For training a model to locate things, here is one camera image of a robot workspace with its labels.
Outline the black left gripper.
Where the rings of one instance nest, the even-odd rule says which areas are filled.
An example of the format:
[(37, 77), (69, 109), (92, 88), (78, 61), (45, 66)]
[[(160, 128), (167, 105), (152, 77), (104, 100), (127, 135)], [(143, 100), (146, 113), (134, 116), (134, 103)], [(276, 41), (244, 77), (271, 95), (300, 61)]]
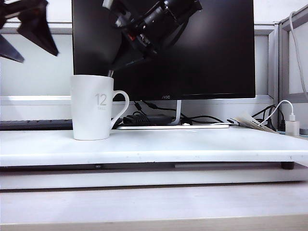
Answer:
[[(0, 28), (3, 28), (9, 19), (18, 18), (21, 22), (17, 29), (20, 35), (57, 56), (59, 52), (46, 19), (47, 5), (46, 0), (18, 0), (12, 3), (1, 0)], [(24, 62), (24, 57), (2, 35), (0, 35), (0, 56), (19, 63)]]

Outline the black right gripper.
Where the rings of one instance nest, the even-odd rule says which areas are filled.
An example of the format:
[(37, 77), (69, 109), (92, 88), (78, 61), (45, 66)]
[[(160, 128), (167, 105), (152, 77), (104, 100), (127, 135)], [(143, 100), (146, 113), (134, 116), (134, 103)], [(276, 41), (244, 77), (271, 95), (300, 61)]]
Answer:
[(114, 29), (94, 33), (91, 57), (110, 71), (146, 62), (160, 50), (160, 10), (134, 15), (128, 9), (113, 10)]

